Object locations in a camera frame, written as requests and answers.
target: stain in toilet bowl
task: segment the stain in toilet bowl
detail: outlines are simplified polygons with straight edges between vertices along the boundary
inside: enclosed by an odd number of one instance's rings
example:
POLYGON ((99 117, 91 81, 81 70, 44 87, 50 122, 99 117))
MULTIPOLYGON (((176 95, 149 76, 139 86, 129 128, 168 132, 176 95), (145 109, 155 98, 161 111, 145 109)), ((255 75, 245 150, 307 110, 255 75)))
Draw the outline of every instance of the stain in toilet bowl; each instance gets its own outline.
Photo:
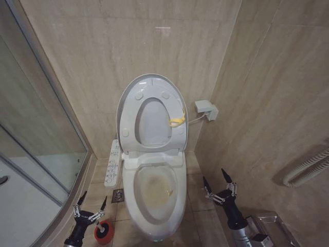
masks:
POLYGON ((156 209, 166 204, 168 198, 172 195, 169 181, 161 175, 151 175, 143 181, 141 187, 143 200, 146 207, 156 209))

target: bathroom floor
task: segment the bathroom floor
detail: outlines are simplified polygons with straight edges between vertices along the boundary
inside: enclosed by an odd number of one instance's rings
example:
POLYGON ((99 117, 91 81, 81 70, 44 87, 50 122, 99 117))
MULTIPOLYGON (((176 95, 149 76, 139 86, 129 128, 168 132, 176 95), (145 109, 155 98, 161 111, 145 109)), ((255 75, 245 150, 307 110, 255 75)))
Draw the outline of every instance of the bathroom floor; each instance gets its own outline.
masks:
MULTIPOLYGON (((214 204, 205 198, 203 179, 194 152, 186 152, 187 198, 184 218, 177 232, 163 242, 143 239, 130 220, 125 202, 111 203, 113 189, 104 186, 107 159, 99 159, 82 209, 97 212, 107 196, 105 217, 115 227, 114 238, 107 247, 123 246, 228 246, 214 204)), ((122 179, 117 188, 122 188, 122 179)), ((99 246, 94 239, 95 226, 90 226, 85 234, 83 246, 99 246)))

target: tiled wall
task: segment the tiled wall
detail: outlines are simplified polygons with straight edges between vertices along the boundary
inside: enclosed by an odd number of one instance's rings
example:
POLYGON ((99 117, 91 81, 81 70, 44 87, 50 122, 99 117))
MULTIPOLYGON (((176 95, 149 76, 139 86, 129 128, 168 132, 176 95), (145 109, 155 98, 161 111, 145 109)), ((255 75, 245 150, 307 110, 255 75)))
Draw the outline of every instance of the tiled wall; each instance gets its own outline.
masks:
POLYGON ((280 179, 329 137, 328 10, 326 0, 243 0, 211 98, 219 119, 195 149, 216 190, 223 167, 245 214, 275 210, 303 246, 327 245, 329 170, 299 188, 280 179))
MULTIPOLYGON (((168 77, 186 101, 210 99, 241 0, 21 0, 98 158, 108 156, 125 87, 168 77)), ((190 126, 194 150, 202 122, 190 126)))

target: bidet control panel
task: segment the bidet control panel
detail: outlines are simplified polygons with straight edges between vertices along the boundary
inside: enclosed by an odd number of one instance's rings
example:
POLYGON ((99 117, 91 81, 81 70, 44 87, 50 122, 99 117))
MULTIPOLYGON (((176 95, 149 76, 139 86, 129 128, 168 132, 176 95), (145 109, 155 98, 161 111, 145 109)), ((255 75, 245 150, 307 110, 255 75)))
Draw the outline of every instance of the bidet control panel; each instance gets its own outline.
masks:
POLYGON ((109 153, 109 159, 106 169, 104 185, 106 187, 114 187, 118 181, 119 164, 120 164, 120 147, 119 141, 114 139, 112 142, 111 152, 109 153))

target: floor drain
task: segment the floor drain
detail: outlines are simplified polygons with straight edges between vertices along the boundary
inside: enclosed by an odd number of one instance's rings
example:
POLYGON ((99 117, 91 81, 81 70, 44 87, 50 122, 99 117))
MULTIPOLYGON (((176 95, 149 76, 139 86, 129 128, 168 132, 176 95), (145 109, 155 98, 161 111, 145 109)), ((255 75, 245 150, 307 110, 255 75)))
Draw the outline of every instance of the floor drain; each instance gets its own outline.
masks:
POLYGON ((124 202, 124 192, 123 189, 113 190, 112 203, 115 202, 124 202))

